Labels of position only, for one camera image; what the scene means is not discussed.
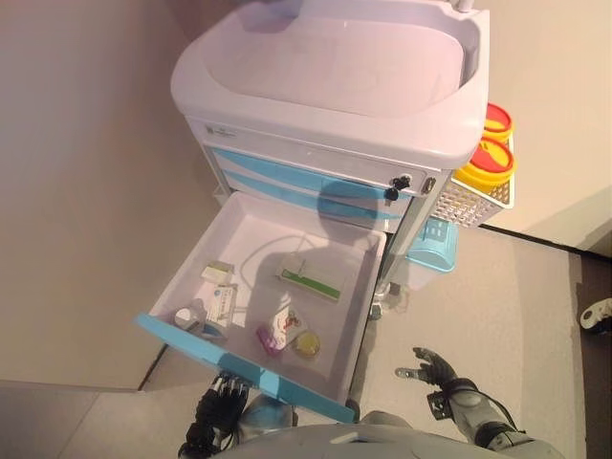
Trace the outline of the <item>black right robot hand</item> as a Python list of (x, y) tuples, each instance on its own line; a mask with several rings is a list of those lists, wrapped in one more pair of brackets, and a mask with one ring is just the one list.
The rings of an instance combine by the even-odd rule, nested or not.
[(398, 367), (394, 370), (396, 377), (418, 380), (429, 385), (443, 387), (457, 379), (453, 367), (436, 352), (424, 348), (413, 347), (415, 357), (422, 362), (418, 368)]

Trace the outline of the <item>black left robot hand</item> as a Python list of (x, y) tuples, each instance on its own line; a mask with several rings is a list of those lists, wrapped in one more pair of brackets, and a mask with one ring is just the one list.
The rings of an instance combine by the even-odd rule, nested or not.
[(250, 384), (230, 373), (219, 373), (197, 405), (195, 420), (220, 431), (236, 428), (250, 394)]

